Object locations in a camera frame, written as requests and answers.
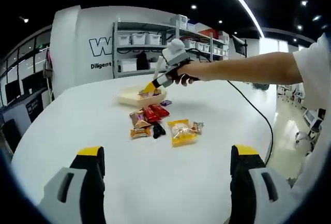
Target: letter w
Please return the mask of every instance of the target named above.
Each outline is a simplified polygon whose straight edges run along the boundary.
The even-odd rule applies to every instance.
[[[102,55],[111,55],[112,54],[112,42],[111,37],[108,40],[105,37],[97,39],[90,39],[89,46],[91,47],[91,51],[94,57],[98,57]]]

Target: human arm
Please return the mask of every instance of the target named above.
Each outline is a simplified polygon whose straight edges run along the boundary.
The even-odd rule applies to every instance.
[[[212,63],[193,62],[180,68],[178,74],[187,74],[203,81],[230,80],[271,84],[302,82],[293,54],[284,52]],[[182,84],[186,86],[185,78],[183,78]]]

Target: human hand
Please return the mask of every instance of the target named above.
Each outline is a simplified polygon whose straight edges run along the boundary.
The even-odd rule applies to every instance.
[[[179,77],[175,80],[176,84],[181,82],[183,86],[187,86],[187,81],[189,84],[192,84],[194,80],[190,77],[199,78],[201,81],[210,80],[206,73],[207,67],[208,63],[201,62],[191,62],[190,64],[184,65],[177,71]]]

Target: black ceiling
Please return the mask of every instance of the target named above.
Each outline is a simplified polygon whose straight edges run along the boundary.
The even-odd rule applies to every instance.
[[[300,33],[312,39],[317,39],[322,33],[321,26],[326,23],[326,17],[323,16],[318,22],[312,22],[312,18],[316,14],[328,14],[321,7],[323,4],[318,6],[311,0],[307,7],[300,5],[301,0],[245,1],[262,27]],[[196,4],[197,10],[191,10],[191,4]],[[1,12],[6,14],[0,24],[0,57],[27,36],[52,24],[56,11],[74,5],[81,5],[82,8],[124,5],[159,9],[187,15],[190,19],[230,34],[238,31],[242,37],[246,36],[242,30],[253,26],[237,0],[2,0]],[[29,22],[25,24],[20,16],[29,18]],[[303,31],[296,29],[298,24],[303,25]]]

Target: white sleeve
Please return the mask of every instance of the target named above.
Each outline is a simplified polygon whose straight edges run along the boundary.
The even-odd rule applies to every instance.
[[[294,59],[304,82],[305,103],[308,109],[326,109],[330,91],[330,50],[323,34],[309,48],[294,52]]]

